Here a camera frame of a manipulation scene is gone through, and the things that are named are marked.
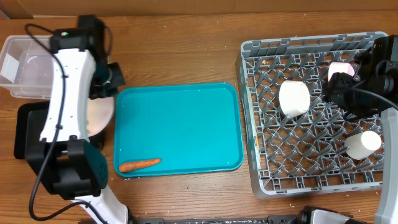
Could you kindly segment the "white dinner plate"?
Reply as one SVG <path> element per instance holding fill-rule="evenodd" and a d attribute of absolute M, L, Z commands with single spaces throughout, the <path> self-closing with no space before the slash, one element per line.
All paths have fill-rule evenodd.
<path fill-rule="evenodd" d="M 102 132 L 111 121 L 114 113 L 114 98 L 97 98 L 88 100 L 86 120 L 88 137 L 95 136 Z"/>

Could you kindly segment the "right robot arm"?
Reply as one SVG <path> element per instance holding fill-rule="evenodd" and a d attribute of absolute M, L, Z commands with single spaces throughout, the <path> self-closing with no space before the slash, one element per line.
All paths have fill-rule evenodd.
<path fill-rule="evenodd" d="M 397 36 L 376 39 L 355 56 L 353 75 L 333 72 L 323 85 L 323 99 L 346 111 L 346 121 L 378 114 L 384 138 L 382 195 L 375 223 L 397 223 Z"/>

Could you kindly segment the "white cup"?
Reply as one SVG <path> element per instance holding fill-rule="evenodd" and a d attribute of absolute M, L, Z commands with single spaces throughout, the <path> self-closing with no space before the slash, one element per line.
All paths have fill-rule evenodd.
<path fill-rule="evenodd" d="M 374 131 L 364 131 L 345 140 L 344 146 L 348 147 L 346 151 L 352 159 L 361 160 L 381 147 L 382 141 L 378 133 Z"/>

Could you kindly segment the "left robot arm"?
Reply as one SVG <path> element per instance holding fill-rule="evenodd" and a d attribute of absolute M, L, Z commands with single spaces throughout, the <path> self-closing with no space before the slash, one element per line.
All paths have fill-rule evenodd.
<path fill-rule="evenodd" d="M 81 206 L 96 223 L 133 223 L 130 209 L 108 185 L 108 164 L 87 132 L 89 100 L 116 95 L 125 80 L 110 63 L 110 29 L 94 15 L 78 17 L 76 27 L 53 30 L 45 47 L 53 60 L 49 109 L 37 144 L 25 159 L 36 185 Z"/>

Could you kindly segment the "pink bowl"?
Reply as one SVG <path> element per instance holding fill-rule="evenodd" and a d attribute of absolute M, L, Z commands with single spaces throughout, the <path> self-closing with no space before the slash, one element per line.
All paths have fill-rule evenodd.
<path fill-rule="evenodd" d="M 332 62 L 328 69 L 328 81 L 331 80 L 334 73 L 346 73 L 353 77 L 355 70 L 350 63 Z"/>

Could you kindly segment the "white green bowl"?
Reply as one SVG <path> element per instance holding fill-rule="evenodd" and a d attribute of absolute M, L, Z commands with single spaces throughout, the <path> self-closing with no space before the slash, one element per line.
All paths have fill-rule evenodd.
<path fill-rule="evenodd" d="M 305 114 L 310 107 L 310 92 L 300 81 L 284 81 L 279 88 L 280 108 L 286 116 L 293 118 Z"/>

